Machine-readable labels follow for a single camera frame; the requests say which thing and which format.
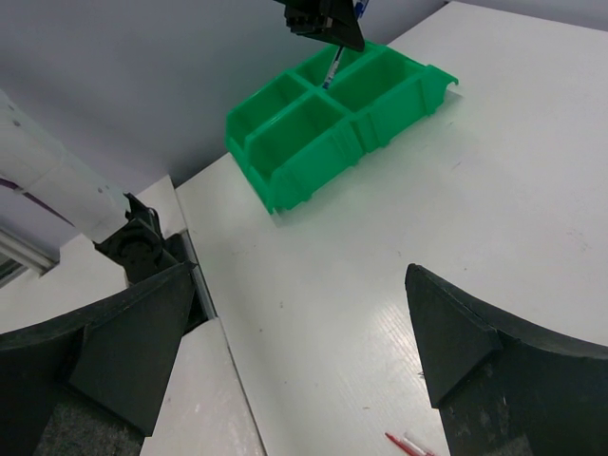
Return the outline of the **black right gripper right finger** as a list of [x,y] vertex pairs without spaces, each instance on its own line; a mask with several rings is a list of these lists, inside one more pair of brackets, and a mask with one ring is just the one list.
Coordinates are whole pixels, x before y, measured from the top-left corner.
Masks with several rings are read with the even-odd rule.
[[606,347],[503,311],[421,265],[408,266],[405,289],[450,454],[606,454]]

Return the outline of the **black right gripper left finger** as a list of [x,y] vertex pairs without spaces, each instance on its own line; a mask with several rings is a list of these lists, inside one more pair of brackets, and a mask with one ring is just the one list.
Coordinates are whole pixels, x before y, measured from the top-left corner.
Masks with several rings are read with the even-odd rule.
[[195,287],[182,263],[1,336],[4,455],[138,455],[153,434]]

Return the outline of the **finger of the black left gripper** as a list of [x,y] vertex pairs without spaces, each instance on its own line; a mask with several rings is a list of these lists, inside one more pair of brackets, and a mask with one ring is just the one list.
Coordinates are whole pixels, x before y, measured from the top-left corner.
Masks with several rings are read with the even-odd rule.
[[291,33],[361,52],[365,39],[352,0],[283,0]]

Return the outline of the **blue gel pen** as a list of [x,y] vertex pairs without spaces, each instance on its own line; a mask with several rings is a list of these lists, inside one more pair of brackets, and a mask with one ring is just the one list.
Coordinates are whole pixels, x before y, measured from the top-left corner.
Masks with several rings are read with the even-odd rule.
[[328,89],[330,87],[330,85],[332,84],[333,79],[335,77],[335,74],[336,74],[336,72],[337,72],[337,70],[339,68],[340,61],[341,61],[344,49],[345,49],[344,47],[339,47],[337,49],[337,52],[333,56],[332,62],[331,62],[330,66],[329,66],[329,69],[328,69],[328,73],[327,73],[327,75],[326,75],[326,77],[325,77],[325,79],[324,79],[324,81],[323,81],[323,83],[321,85],[321,87],[323,89]]

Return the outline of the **red gel pen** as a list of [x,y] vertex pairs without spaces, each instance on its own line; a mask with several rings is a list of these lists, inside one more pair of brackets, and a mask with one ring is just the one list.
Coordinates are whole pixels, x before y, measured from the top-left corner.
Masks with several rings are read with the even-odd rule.
[[409,437],[397,437],[389,432],[385,432],[384,435],[389,441],[391,441],[409,456],[434,456],[432,451],[416,444]]

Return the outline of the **blue pen cap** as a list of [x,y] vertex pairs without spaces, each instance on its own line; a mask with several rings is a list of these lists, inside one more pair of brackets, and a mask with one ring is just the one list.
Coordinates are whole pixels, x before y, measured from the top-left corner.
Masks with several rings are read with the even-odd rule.
[[369,0],[357,0],[354,4],[354,13],[357,19],[360,19],[365,12]]

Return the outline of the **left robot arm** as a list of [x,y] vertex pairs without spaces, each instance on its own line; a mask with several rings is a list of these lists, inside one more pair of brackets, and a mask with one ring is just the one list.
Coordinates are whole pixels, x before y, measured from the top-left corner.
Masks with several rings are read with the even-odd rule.
[[[361,52],[364,1],[286,1],[290,32]],[[136,284],[177,264],[166,248],[160,218],[96,173],[1,96],[1,184],[74,226],[95,249],[124,268]]]

